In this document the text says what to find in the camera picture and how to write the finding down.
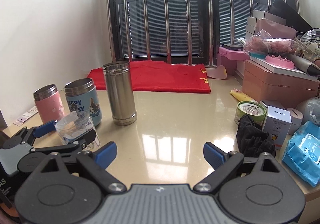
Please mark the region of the white blue small box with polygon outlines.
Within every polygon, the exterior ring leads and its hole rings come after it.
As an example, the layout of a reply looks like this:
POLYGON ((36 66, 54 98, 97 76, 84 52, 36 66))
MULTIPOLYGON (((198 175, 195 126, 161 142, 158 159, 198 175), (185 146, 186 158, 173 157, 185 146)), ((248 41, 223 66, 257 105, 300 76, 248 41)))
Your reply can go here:
POLYGON ((269 134, 277 150, 280 150, 291 127, 289 111, 268 106, 263 131, 269 134))

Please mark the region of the blue wet wipes pack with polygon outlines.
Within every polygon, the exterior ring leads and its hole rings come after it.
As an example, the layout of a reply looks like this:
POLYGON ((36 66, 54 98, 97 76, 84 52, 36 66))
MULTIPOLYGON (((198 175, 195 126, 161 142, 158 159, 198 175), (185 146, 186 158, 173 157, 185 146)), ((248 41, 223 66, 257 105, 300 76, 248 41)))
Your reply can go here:
POLYGON ((319 126, 308 121, 289 139, 282 158, 303 181, 319 184, 319 126))

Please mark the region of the grey hair dryer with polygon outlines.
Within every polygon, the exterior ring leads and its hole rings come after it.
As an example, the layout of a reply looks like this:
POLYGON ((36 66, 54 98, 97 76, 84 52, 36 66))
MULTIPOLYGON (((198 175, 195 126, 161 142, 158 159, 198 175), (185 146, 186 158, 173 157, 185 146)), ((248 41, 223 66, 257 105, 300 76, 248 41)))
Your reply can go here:
POLYGON ((316 77, 320 76, 320 68, 309 60, 293 54, 287 54, 286 58, 292 61, 295 67, 304 73, 316 77))

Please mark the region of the pink small stand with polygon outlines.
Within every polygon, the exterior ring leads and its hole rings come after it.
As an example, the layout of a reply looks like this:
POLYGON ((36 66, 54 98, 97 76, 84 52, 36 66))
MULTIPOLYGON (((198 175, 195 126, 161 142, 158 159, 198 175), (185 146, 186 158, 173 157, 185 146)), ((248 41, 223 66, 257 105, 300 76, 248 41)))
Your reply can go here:
POLYGON ((217 66, 223 65, 227 75, 233 75, 238 62, 246 61, 249 55, 244 51, 233 51, 225 47, 219 47, 217 53, 217 66))

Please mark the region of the green round tin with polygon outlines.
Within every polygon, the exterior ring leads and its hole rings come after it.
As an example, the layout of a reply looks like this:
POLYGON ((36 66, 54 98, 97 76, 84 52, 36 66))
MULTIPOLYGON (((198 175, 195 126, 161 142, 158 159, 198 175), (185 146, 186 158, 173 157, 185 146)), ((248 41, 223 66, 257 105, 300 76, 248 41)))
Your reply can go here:
POLYGON ((260 104, 252 101, 241 101, 238 103, 235 112, 235 123, 238 124, 240 118, 245 115, 250 116, 256 124, 262 126, 266 116, 266 109, 260 104))

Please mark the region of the red cloth with stars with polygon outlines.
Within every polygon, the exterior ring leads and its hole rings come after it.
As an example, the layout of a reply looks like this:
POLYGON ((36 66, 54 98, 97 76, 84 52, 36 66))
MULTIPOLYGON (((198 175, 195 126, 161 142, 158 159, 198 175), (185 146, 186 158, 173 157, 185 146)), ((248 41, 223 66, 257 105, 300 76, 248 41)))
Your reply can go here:
POLYGON ((164 61, 124 62, 129 66, 134 91, 209 94, 203 64, 168 64, 164 61))

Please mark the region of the black box on stand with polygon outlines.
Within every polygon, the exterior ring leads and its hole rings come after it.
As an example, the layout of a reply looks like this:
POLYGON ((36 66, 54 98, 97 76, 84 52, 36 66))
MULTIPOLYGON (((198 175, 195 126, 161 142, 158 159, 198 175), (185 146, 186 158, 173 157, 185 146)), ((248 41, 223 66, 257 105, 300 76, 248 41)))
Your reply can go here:
POLYGON ((239 45, 223 44, 222 47, 230 51, 243 51, 243 47, 239 45))

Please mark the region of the clear printed glass cup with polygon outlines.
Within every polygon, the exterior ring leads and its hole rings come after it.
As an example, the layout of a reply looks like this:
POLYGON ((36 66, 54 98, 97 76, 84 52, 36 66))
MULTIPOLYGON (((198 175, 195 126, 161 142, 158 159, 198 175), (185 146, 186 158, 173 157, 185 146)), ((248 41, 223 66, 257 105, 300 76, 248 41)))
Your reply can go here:
POLYGON ((57 121, 55 129, 64 145, 75 141, 76 138, 88 130, 96 130, 90 115, 87 112, 77 111, 72 111, 57 121))

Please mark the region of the large pink storage box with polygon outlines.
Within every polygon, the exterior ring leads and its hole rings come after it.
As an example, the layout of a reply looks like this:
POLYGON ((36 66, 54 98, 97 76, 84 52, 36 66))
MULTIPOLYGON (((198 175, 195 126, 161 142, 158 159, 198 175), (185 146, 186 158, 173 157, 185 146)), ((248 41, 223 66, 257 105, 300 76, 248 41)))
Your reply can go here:
POLYGON ((275 74, 258 63, 247 60, 242 92, 256 101, 278 101, 285 108, 317 96, 319 81, 275 74))

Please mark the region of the pink plastic bag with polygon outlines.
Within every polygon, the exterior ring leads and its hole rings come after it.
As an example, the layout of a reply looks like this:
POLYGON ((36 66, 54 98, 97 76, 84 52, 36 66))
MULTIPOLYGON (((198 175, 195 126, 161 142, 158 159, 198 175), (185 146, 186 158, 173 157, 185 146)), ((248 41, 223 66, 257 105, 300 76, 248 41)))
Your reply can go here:
POLYGON ((261 56, 283 56, 294 54, 300 44, 292 39, 272 38, 265 30, 261 30, 248 39, 237 39, 247 53, 261 56))

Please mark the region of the window guard steel bars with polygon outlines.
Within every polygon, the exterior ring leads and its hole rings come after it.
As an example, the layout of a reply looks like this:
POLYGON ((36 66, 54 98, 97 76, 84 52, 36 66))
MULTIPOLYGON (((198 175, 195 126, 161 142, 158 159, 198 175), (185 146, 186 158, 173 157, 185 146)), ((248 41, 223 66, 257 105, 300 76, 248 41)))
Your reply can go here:
MULTIPOLYGON (((256 10, 276 0, 106 0, 111 57, 168 63, 217 62, 218 47, 246 34, 256 10)), ((283 0, 295 11, 299 0, 283 0)))

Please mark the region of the blue cartoon steel tumbler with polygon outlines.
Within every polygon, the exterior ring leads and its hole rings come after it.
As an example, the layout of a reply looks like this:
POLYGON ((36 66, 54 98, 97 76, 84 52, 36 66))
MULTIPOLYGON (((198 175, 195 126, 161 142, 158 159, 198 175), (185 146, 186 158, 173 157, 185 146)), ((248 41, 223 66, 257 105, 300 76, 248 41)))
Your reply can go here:
POLYGON ((64 87, 69 110, 88 114, 94 126, 102 120, 97 88, 92 78, 81 78, 69 82, 64 87))

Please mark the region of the yellow cream tube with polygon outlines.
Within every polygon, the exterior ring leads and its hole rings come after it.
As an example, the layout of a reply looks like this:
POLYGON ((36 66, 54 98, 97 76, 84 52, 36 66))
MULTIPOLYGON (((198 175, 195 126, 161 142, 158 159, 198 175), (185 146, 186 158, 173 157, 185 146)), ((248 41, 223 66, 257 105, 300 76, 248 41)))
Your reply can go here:
POLYGON ((250 102, 255 102, 257 103, 257 101, 253 98, 251 98, 250 96, 248 96, 247 94, 243 93, 241 90, 233 88, 230 92, 229 92, 235 99, 237 99, 239 102, 241 101, 250 101, 250 102))

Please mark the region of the pink sticker sheet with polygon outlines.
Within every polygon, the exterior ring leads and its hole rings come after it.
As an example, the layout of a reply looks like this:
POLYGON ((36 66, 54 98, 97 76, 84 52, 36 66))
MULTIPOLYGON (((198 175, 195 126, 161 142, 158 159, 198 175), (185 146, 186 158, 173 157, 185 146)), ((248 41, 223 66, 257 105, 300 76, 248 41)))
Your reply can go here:
POLYGON ((28 121, 31 117, 36 115, 38 113, 38 110, 36 106, 33 106, 30 108, 27 112, 23 113, 15 122, 14 125, 16 126, 21 126, 23 125, 26 121, 28 121))

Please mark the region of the white round jar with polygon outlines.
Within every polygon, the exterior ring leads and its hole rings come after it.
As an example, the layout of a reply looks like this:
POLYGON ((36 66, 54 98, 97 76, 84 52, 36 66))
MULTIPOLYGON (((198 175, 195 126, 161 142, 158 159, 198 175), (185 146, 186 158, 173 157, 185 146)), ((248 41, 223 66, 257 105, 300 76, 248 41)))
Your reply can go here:
POLYGON ((293 135, 302 124, 303 114, 295 108, 287 108, 287 111, 291 116, 291 126, 288 134, 293 135))

